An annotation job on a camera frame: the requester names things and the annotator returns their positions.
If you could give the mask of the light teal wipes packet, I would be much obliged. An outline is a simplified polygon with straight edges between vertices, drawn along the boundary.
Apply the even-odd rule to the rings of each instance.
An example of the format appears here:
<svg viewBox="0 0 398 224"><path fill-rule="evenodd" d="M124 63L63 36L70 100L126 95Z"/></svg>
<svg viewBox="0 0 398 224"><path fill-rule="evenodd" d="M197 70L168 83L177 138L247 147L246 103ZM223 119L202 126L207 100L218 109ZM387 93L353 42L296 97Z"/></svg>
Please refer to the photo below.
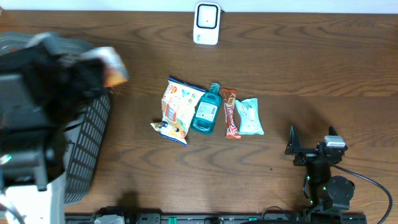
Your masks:
<svg viewBox="0 0 398 224"><path fill-rule="evenodd" d="M240 116L239 133L241 135L264 135L259 119L258 99L236 100L235 105Z"/></svg>

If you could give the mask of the orange small packet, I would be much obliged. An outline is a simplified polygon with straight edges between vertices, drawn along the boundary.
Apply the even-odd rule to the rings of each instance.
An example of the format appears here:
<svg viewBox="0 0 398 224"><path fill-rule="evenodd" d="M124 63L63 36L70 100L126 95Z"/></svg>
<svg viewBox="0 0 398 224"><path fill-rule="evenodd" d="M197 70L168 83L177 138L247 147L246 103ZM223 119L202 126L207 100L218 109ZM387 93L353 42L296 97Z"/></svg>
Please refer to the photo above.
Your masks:
<svg viewBox="0 0 398 224"><path fill-rule="evenodd" d="M104 64L104 87L113 88L129 80L120 55L113 47L97 47L80 55L82 60L100 59Z"/></svg>

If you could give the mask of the red orange snack bar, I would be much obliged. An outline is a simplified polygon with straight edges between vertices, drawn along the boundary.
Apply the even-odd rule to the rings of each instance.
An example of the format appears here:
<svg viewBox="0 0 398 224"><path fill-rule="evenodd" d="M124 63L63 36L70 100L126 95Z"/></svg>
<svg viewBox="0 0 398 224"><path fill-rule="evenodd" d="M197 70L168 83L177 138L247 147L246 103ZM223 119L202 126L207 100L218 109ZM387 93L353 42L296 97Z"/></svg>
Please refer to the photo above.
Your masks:
<svg viewBox="0 0 398 224"><path fill-rule="evenodd" d="M239 129L234 121L234 107L236 101L236 90L222 88L224 113L226 118L226 139L241 139Z"/></svg>

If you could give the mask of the teal mouthwash bottle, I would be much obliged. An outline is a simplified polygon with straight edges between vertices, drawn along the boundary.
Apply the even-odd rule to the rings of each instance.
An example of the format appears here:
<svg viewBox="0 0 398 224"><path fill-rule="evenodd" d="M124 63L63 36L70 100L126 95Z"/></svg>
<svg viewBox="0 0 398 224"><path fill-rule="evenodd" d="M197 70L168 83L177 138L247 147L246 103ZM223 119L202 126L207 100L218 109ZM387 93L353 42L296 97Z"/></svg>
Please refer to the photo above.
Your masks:
<svg viewBox="0 0 398 224"><path fill-rule="evenodd" d="M193 117L191 128L202 134L212 134L215 121L221 106L221 85L212 83L210 89L201 97L197 111Z"/></svg>

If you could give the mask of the yellow snack bag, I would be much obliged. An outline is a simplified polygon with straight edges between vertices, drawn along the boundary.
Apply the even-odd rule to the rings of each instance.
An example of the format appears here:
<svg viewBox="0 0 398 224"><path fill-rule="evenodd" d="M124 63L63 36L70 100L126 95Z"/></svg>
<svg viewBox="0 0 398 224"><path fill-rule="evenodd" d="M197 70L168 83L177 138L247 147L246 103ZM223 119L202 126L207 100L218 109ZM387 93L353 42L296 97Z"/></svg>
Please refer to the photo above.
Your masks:
<svg viewBox="0 0 398 224"><path fill-rule="evenodd" d="M161 99L162 120L150 125L162 137L186 146L195 108L205 93L203 88L169 77Z"/></svg>

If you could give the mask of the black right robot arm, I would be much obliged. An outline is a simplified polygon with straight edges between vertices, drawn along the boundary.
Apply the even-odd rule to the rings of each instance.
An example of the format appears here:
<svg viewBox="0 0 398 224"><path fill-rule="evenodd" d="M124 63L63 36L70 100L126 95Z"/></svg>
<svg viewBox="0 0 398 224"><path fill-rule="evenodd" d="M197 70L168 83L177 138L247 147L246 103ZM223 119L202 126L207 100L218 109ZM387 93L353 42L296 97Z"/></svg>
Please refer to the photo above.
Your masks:
<svg viewBox="0 0 398 224"><path fill-rule="evenodd" d="M295 166L306 167L303 189L305 197L311 200L314 212L331 215L349 210L355 185L343 176L331 174L331 167L342 161L347 150L343 138L332 126L324 140L314 148L302 147L295 126L290 128L285 154L294 156Z"/></svg>

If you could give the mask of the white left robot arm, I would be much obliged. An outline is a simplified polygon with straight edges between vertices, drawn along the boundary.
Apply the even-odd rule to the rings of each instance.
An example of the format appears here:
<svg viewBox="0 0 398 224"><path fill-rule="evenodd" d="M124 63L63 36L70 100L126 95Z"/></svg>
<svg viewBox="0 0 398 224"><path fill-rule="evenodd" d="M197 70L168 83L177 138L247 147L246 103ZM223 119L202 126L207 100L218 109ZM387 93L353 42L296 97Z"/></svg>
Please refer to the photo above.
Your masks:
<svg viewBox="0 0 398 224"><path fill-rule="evenodd" d="M62 57L45 44L1 56L1 210L10 221L65 221L65 130L104 94L106 66Z"/></svg>

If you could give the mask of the white barcode scanner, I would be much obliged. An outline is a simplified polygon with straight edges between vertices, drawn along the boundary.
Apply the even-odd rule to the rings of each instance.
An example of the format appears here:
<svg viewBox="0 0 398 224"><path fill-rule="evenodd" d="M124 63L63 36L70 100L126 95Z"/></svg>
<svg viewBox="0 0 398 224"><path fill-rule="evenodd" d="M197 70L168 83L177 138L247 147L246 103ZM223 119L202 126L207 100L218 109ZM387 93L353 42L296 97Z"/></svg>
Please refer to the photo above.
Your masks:
<svg viewBox="0 0 398 224"><path fill-rule="evenodd" d="M193 41L196 44L216 45L220 33L221 8L217 3L199 2L195 6Z"/></svg>

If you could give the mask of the grey plastic basket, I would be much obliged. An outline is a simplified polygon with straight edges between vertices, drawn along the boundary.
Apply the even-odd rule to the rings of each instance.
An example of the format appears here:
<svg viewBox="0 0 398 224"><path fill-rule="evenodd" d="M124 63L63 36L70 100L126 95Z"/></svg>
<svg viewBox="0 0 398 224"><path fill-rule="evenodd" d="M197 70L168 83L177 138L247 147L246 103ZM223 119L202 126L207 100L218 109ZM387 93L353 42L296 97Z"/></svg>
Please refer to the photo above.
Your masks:
<svg viewBox="0 0 398 224"><path fill-rule="evenodd" d="M94 48L94 45L78 39L68 39L55 35L55 43L59 51L66 56L63 63L69 65L83 52ZM18 32L1 33L1 54L19 50L33 38L33 34ZM83 114L69 123L67 127L79 124L65 133L69 142L64 154L66 170L65 205L73 205L90 191L91 182L95 173L97 158L103 142L104 133L108 124L111 101L105 94L82 109Z"/></svg>

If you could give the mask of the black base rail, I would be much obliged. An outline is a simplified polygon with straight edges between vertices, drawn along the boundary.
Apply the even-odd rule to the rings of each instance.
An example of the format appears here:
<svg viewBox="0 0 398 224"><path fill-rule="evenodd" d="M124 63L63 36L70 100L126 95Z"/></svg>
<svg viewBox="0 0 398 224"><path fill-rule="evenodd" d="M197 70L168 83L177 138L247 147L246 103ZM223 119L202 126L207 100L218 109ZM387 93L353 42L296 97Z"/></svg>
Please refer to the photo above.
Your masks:
<svg viewBox="0 0 398 224"><path fill-rule="evenodd" d="M65 223L125 223L125 224L239 224L239 223L341 223L366 224L362 214L327 216L314 214L305 218L298 213L271 207L252 214L166 214L134 213L119 207L105 207L93 214L66 214Z"/></svg>

